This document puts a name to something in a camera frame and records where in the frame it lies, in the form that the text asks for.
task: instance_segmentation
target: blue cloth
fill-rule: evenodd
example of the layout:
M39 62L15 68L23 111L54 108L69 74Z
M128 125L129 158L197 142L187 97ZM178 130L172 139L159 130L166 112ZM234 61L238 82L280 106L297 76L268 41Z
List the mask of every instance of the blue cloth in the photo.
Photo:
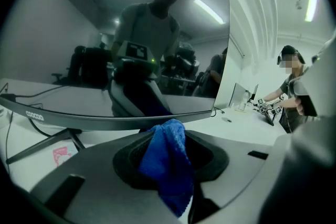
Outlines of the blue cloth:
M172 119L152 130L155 133L139 172L157 181L161 199L180 217L194 192L194 170L185 150L185 129L180 121Z

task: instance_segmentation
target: television screen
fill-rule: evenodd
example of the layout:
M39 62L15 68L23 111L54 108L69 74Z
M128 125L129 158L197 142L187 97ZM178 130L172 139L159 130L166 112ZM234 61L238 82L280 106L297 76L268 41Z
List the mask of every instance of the television screen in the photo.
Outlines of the television screen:
M229 14L229 0L16 0L1 32L0 89L74 115L209 111Z

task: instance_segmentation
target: t-shirt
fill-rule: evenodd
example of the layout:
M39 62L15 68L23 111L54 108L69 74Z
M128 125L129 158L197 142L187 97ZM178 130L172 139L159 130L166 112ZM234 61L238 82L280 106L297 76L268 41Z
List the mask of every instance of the t-shirt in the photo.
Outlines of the t-shirt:
M221 55L215 55L201 79L201 94L205 97L216 98L219 84L210 76L210 71L216 71L221 77L224 71L224 62Z
M144 12L139 15L139 6L144 8ZM133 4L126 7L120 16L119 25L115 31L114 42L127 40L140 45L149 47L157 63L160 63L162 56L168 57L175 55L178 45L177 38L180 27L176 22L175 29L172 29L169 14L164 19L154 16L148 4ZM160 75L158 66L156 75Z
M302 76L304 73L306 73L308 70L307 65L303 65L302 72L300 76ZM288 91L288 84L289 82L294 79L293 74L290 74L289 77L283 82L283 84L280 86L280 89L283 93L285 93L288 96L288 99L294 97L289 91ZM286 116L288 125L290 127L290 130L293 132L300 124L307 122L312 117L309 116L302 116L299 114L296 108L285 108Z

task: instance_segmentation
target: television stand leg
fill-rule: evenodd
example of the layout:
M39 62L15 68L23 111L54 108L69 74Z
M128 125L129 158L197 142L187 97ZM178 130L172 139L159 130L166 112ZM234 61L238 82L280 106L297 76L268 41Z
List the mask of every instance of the television stand leg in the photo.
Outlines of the television stand leg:
M51 137L48 137L44 139L43 141L27 148L26 150L21 151L20 153L10 157L9 159L6 160L6 164L12 164L14 162L17 162L20 159L28 157L40 150L43 150L65 139L71 139L78 150L83 150L85 147L77 137L77 135L80 134L81 132L82 132L81 130L76 130L76 129L69 129L69 128L64 129L52 135Z

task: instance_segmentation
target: coocaa logo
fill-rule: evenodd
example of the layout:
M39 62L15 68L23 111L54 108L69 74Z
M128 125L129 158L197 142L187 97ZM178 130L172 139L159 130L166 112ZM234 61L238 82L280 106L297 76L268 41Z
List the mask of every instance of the coocaa logo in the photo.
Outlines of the coocaa logo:
M27 114L28 117L31 117L31 118L34 118L34 119L37 119L37 120L40 120L40 121L44 121L42 115L31 113L29 111L26 111L26 114Z

